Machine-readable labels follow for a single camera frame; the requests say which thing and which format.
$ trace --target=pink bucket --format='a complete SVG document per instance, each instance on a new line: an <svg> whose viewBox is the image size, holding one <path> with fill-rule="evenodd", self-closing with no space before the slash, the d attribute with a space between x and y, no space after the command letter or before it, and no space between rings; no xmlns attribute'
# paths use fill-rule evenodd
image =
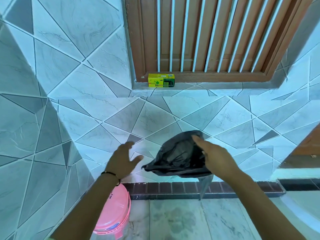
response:
<svg viewBox="0 0 320 240"><path fill-rule="evenodd" d="M115 239L121 238L123 229L129 222L130 208L129 192L120 184L111 192L93 232L98 235L113 234Z"/></svg>

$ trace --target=white metal rod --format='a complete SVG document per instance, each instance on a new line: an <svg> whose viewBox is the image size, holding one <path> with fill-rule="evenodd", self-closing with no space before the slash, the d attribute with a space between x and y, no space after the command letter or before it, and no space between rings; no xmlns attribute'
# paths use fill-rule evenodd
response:
<svg viewBox="0 0 320 240"><path fill-rule="evenodd" d="M254 63L253 63L253 65L252 65L251 72L254 72L254 69L255 69L255 67L256 67L256 65L257 65L257 63L258 63L258 60L259 60L259 58L260 58L260 56L261 56L262 50L263 50L263 48L264 48L264 45L266 44L266 41L267 41L268 36L269 36L269 34L270 34L270 31L271 31L271 28L272 28L272 26L273 26L273 23L275 22L275 19L276 19L277 15L278 15L278 12L279 12L279 10L280 10L280 7L281 7L282 2L283 2L283 0L278 0L277 6L276 6L275 9L274 9L274 12L273 12L273 14L272 14L271 20L270 20L270 22L269 22L269 24L268 24L268 28L267 28L267 30L266 30L266 32L265 32L265 34L264 34L263 40L262 40L262 42L261 42L261 44L260 44L259 51L258 51L258 53L257 53L257 56L256 56L255 59L254 59Z"/></svg>
<svg viewBox="0 0 320 240"><path fill-rule="evenodd" d="M243 29L245 28L245 24L246 24L246 21L247 21L247 18L248 18L248 14L249 14L249 11L250 11L250 7L251 7L251 4L252 4L252 1L253 0L249 0L248 1L247 8L245 10L244 17L243 17L243 20L242 20L242 24L241 24L241 27L240 27L240 31L239 31L239 34L238 34L238 39L237 39L237 42L235 43L234 50L233 50L233 53L232 53L232 57L231 57L231 60L230 60L228 72L231 71L232 64L233 64L233 61L235 59L235 56L236 56L236 53L237 53L237 50L238 50L238 46L239 46L239 43L240 43L240 40L241 40L242 32L243 32Z"/></svg>
<svg viewBox="0 0 320 240"><path fill-rule="evenodd" d="M206 3L206 0L202 0L201 11L200 11L200 19L199 19L199 25L198 25L198 34L197 34L197 40L196 40L196 43L195 43L195 51L194 51L192 72L195 72L195 69L196 69L196 62L197 62L197 55L198 55L198 48L199 48L199 41L200 41L202 19L203 19L203 13L205 11L205 3Z"/></svg>
<svg viewBox="0 0 320 240"><path fill-rule="evenodd" d="M176 0L171 0L171 31L170 31L170 65L169 71L172 72L172 55L174 51L174 6Z"/></svg>
<svg viewBox="0 0 320 240"><path fill-rule="evenodd" d="M160 0L157 0L157 62L160 72Z"/></svg>
<svg viewBox="0 0 320 240"><path fill-rule="evenodd" d="M253 30L252 34L251 34L251 38L250 38L250 41L248 43L247 50L246 50L246 52L244 54L244 57L243 57L242 64L241 64L239 72L242 72L242 69L243 69L243 67L245 65L246 59L248 57L248 54L249 54L249 51L250 51L250 48L251 48L251 45L252 45L252 43L254 41L254 36L256 35L256 32L258 30L258 27L259 27L259 24L261 22L264 10L266 9L267 3L268 3L268 0L264 0L263 5L262 5L261 10L260 10L259 17L258 17L258 19L256 21L256 25L254 27L254 30Z"/></svg>
<svg viewBox="0 0 320 240"><path fill-rule="evenodd" d="M182 39L182 53L181 53L180 72L183 72L184 51L185 51L185 48L186 48L187 25L188 25L188 15L189 15L189 3L190 3L190 0L186 0L186 11L185 11L185 15L184 15L184 27L183 27L183 39Z"/></svg>
<svg viewBox="0 0 320 240"><path fill-rule="evenodd" d="M219 11L220 11L220 7L221 7L221 1L222 0L218 0L216 13L214 15L214 21L213 21L213 26L212 26L212 31L211 31L209 48L208 48L208 52L207 52L207 58L205 60L204 72L207 72L207 69L208 69L208 64L209 64L210 55L211 55L211 49L212 49L212 43L214 41L214 34L216 32L216 27L217 27L217 22L218 22L218 17L219 17Z"/></svg>
<svg viewBox="0 0 320 240"><path fill-rule="evenodd" d="M219 60L217 72L220 72L220 69L221 69L223 55L224 55L224 52L226 51L227 42L228 42L229 34L230 34L230 29L231 29L233 17L234 17L235 12L236 12L237 4L238 4L238 0L233 0L231 12L229 13L228 26L226 28L226 33L225 33L225 36L224 36L224 41L223 41L223 46L222 46L222 50L221 50L221 55L220 55L220 60Z"/></svg>

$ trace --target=yellow box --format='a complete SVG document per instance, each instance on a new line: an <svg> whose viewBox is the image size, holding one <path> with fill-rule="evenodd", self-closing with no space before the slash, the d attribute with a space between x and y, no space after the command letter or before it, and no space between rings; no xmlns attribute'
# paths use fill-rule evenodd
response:
<svg viewBox="0 0 320 240"><path fill-rule="evenodd" d="M159 88L173 88L174 87L174 74L149 74L148 86Z"/></svg>

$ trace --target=floor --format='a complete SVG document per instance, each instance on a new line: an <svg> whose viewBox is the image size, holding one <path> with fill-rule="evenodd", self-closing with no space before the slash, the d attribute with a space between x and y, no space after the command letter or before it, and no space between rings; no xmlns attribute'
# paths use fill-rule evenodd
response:
<svg viewBox="0 0 320 240"><path fill-rule="evenodd" d="M307 240L320 234L300 221L280 198L271 199ZM91 240L113 236L92 235ZM239 199L132 201L130 224L121 240L261 240Z"/></svg>

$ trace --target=person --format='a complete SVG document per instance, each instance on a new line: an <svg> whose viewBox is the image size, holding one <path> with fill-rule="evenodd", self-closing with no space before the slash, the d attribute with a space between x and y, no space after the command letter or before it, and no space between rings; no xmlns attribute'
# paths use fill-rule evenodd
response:
<svg viewBox="0 0 320 240"><path fill-rule="evenodd" d="M192 137L203 150L206 167L233 188L263 240L305 239L265 195L258 184L239 169L225 148L204 141L198 136ZM97 178L90 190L50 238L55 240L90 239L103 206L114 187L119 183L119 179L129 175L143 159L143 156L139 155L130 161L129 149L133 145L133 142L126 142L118 147L105 169L110 173L104 173Z"/></svg>

